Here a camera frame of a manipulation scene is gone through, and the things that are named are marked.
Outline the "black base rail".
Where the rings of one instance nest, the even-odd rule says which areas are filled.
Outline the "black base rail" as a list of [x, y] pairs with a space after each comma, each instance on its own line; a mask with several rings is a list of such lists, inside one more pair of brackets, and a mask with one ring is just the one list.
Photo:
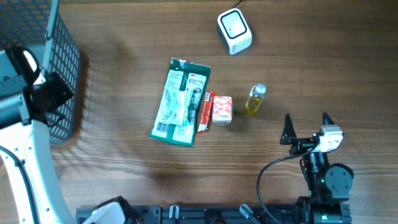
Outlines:
[[[141, 205], [132, 208], [138, 217], [126, 223], [274, 223], [261, 207], [161, 207]], [[321, 208], [300, 208], [296, 205], [271, 205], [269, 211], [281, 223], [351, 224], [349, 205], [325, 205]]]

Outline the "white barcode scanner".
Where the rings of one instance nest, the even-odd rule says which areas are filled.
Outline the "white barcode scanner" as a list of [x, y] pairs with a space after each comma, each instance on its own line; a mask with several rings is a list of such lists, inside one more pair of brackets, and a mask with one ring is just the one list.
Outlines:
[[252, 43], [252, 32], [242, 14], [234, 7], [217, 18], [217, 31], [230, 55], [235, 55]]

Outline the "red snack stick packet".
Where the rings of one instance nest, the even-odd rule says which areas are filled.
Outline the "red snack stick packet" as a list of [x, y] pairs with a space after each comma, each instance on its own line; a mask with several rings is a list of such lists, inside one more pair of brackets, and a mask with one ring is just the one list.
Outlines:
[[213, 106], [213, 99], [215, 96], [216, 96], [215, 91], [206, 91], [205, 93], [205, 101], [203, 104], [200, 124], [198, 125], [198, 134], [205, 133], [208, 130], [208, 123], [210, 120], [211, 110]]

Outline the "red tissue pack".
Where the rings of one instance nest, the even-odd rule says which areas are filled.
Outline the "red tissue pack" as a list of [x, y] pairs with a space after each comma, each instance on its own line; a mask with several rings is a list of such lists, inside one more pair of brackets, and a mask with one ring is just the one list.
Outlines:
[[233, 101], [230, 96], [213, 98], [212, 121], [218, 126], [226, 126], [233, 119]]

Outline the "grey plastic mesh basket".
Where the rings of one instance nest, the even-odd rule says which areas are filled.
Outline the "grey plastic mesh basket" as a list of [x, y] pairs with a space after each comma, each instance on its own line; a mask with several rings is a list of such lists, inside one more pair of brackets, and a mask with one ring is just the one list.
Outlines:
[[6, 95], [27, 85], [18, 74], [5, 50], [27, 47], [42, 66], [36, 84], [45, 75], [57, 72], [75, 93], [80, 78], [80, 50], [59, 13], [58, 0], [1, 1], [1, 94]]

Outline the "yellow oil bottle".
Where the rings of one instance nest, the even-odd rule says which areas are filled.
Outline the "yellow oil bottle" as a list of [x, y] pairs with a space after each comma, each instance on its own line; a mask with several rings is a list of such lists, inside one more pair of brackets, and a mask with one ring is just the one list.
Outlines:
[[262, 104], [265, 95], [266, 95], [267, 87], [263, 83], [258, 83], [254, 85], [250, 91], [249, 98], [245, 105], [245, 112], [250, 115], [254, 115], [257, 113], [260, 105]]

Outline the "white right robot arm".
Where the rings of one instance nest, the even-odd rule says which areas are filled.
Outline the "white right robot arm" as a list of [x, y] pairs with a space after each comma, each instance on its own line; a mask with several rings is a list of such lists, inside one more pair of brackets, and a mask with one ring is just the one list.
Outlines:
[[354, 172], [341, 163], [330, 164], [328, 153], [339, 148], [344, 133], [329, 115], [322, 114], [323, 125], [309, 138], [298, 138], [289, 114], [285, 116], [281, 145], [290, 146], [289, 154], [299, 156], [300, 168], [308, 186], [308, 197], [299, 197], [296, 202], [299, 223], [352, 222], [349, 192], [353, 185]]

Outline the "green glove package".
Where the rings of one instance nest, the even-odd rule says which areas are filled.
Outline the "green glove package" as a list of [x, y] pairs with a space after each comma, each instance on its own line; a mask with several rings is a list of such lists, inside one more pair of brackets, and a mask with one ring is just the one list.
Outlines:
[[211, 67], [173, 58], [150, 137], [192, 146], [197, 111], [206, 92]]

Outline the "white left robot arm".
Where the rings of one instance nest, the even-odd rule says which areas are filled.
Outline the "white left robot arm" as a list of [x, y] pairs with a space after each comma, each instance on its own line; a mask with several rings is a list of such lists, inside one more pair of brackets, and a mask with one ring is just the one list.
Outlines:
[[1, 158], [20, 223], [76, 223], [62, 195], [50, 153], [46, 115], [74, 94], [58, 73], [46, 73], [26, 47], [1, 51], [1, 69], [13, 68], [22, 83], [1, 89]]

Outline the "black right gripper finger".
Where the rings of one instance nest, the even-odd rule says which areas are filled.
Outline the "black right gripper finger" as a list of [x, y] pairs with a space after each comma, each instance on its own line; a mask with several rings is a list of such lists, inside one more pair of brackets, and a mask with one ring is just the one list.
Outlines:
[[292, 145], [297, 143], [297, 135], [289, 113], [285, 116], [284, 129], [280, 137], [280, 145]]
[[322, 122], [323, 122], [323, 125], [334, 125], [335, 124], [326, 111], [323, 112], [323, 114], [322, 114]]

